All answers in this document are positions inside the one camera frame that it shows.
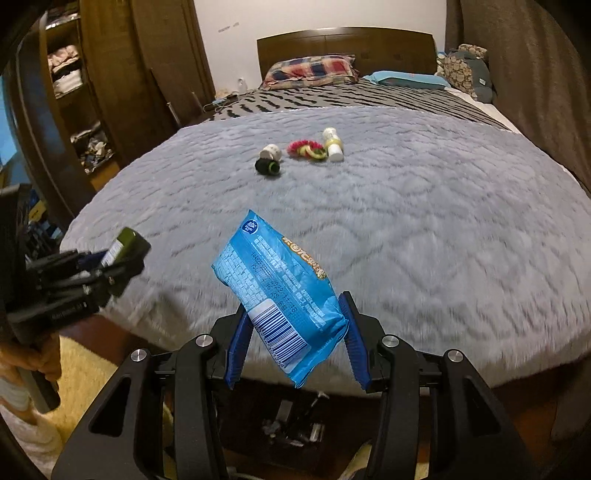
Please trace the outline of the person's left hand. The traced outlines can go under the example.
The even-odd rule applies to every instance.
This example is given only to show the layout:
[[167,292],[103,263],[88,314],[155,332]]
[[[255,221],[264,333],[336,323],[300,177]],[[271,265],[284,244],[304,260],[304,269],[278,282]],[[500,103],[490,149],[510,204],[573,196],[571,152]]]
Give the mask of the person's left hand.
[[21,395],[10,393],[24,386],[20,369],[40,372],[49,382],[62,376],[60,338],[50,334],[38,348],[1,343],[1,405],[23,422],[36,426],[37,415],[31,401],[24,406]]

